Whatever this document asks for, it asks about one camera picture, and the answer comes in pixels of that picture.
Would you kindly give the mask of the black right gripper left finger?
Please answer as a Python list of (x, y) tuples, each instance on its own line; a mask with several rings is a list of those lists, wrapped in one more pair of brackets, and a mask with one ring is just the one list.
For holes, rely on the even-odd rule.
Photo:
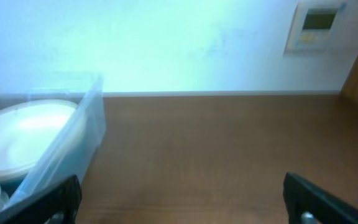
[(76, 175), (49, 185), (0, 212), (0, 224), (74, 223), (82, 199)]

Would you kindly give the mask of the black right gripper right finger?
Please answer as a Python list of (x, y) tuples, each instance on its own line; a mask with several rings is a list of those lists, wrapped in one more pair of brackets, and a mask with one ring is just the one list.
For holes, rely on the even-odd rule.
[(286, 173), (283, 199), (289, 224), (358, 224), (357, 208), (296, 173)]

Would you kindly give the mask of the dark blue bowl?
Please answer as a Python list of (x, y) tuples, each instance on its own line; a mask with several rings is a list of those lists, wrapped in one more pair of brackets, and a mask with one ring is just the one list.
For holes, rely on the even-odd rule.
[(23, 179), (7, 180), (4, 182), (0, 182), (1, 190), (7, 193), (8, 197), (11, 198), (22, 182)]

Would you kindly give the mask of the cream bowl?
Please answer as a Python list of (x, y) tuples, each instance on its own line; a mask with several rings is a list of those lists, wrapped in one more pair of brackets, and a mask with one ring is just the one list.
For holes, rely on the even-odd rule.
[(26, 175), (77, 107), (67, 100), (36, 100), (0, 110), (0, 182)]

